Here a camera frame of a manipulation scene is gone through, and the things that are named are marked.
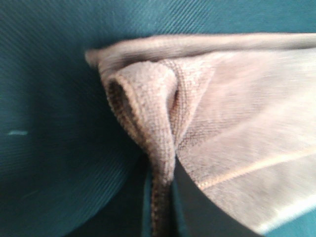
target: textured fabric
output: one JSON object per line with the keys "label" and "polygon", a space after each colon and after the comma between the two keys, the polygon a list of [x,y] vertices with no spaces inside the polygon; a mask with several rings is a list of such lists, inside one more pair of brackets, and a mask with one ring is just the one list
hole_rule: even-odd
{"label": "textured fabric", "polygon": [[316,206],[316,34],[151,37],[86,58],[149,155],[153,236],[167,232],[176,154],[259,233]]}
{"label": "textured fabric", "polygon": [[[315,11],[314,0],[1,1],[0,236],[71,232],[120,197],[141,155],[86,49],[167,33],[316,32]],[[119,236],[112,225],[99,231]]]}

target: teal fabric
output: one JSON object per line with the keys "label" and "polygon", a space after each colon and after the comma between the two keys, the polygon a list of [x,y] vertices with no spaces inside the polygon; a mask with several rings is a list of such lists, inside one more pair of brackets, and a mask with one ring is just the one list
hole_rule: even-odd
{"label": "teal fabric", "polygon": [[[108,205],[142,152],[86,49],[157,34],[316,32],[315,0],[3,0],[0,14],[1,237],[60,237],[97,213],[124,214]],[[99,230],[119,236],[113,225]]]}
{"label": "teal fabric", "polygon": [[316,209],[266,234],[266,237],[315,237]]}

